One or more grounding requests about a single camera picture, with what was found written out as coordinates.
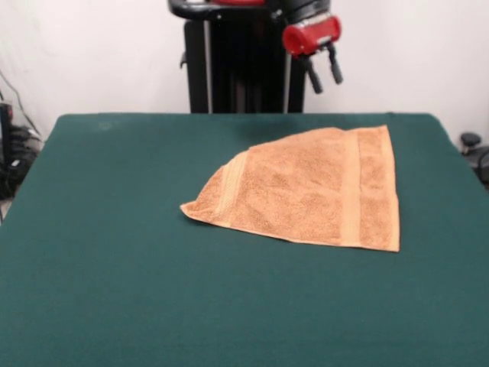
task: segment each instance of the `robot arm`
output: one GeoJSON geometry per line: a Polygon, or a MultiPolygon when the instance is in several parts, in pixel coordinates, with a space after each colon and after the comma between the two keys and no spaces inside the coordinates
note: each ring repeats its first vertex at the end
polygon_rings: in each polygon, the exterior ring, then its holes
{"type": "Polygon", "coordinates": [[[272,17],[283,28],[285,50],[303,63],[316,93],[321,93],[322,87],[310,57],[318,52],[329,52],[332,75],[337,84],[343,81],[334,46],[342,27],[329,13],[330,0],[169,0],[169,6],[181,18],[201,21],[272,17]]]}

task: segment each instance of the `green table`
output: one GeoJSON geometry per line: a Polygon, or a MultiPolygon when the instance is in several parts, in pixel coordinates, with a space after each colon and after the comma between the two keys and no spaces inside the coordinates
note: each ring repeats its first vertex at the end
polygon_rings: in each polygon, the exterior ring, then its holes
{"type": "Polygon", "coordinates": [[[0,366],[489,365],[489,200],[428,115],[70,115],[0,229],[0,366]],[[399,254],[192,222],[250,145],[388,124],[399,254]]]}

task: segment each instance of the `orange towel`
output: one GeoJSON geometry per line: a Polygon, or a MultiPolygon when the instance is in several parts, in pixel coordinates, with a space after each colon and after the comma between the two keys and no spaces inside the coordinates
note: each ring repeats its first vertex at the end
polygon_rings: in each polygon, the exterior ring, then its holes
{"type": "Polygon", "coordinates": [[[221,167],[190,218],[291,242],[399,251],[386,126],[321,128],[256,145],[221,167]]]}

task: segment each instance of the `white wall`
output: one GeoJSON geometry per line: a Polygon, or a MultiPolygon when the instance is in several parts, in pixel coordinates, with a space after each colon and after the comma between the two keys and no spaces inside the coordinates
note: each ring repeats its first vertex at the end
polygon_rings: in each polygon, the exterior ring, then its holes
{"type": "MultiPolygon", "coordinates": [[[[166,0],[0,0],[0,67],[47,135],[68,112],[187,112],[183,21],[166,0]]],[[[333,0],[345,84],[306,112],[431,112],[489,132],[489,2],[333,0]]],[[[7,94],[6,87],[0,84],[7,94]]]]}

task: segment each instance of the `cable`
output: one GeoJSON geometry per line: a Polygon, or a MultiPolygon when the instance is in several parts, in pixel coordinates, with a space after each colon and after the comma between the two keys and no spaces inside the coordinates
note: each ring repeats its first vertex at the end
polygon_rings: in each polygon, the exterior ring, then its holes
{"type": "Polygon", "coordinates": [[[39,130],[37,130],[36,125],[32,122],[31,118],[28,116],[28,114],[24,110],[24,105],[22,105],[22,99],[21,95],[19,92],[16,90],[16,88],[8,81],[7,77],[3,73],[2,69],[0,69],[0,77],[3,79],[5,84],[14,92],[14,94],[17,96],[17,101],[18,101],[18,107],[22,112],[22,115],[24,115],[25,119],[28,121],[29,125],[33,128],[33,130],[40,136],[39,130]]]}

